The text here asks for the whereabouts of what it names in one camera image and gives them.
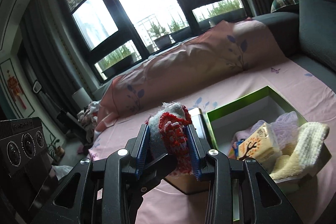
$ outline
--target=blue leaf print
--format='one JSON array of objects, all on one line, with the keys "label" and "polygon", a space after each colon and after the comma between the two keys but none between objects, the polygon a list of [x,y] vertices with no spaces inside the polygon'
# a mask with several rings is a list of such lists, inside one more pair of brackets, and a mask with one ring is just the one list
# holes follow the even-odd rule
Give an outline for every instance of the blue leaf print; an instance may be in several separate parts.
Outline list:
[{"label": "blue leaf print", "polygon": [[144,95],[145,95],[145,90],[144,89],[138,91],[138,97],[139,98],[143,97]]},{"label": "blue leaf print", "polygon": [[231,35],[228,35],[227,39],[230,40],[232,43],[236,43],[236,39]]},{"label": "blue leaf print", "polygon": [[200,102],[202,102],[202,97],[198,98],[196,101],[196,105],[198,105]]},{"label": "blue leaf print", "polygon": [[240,48],[243,52],[246,52],[247,50],[247,41],[246,39],[240,44]]}]

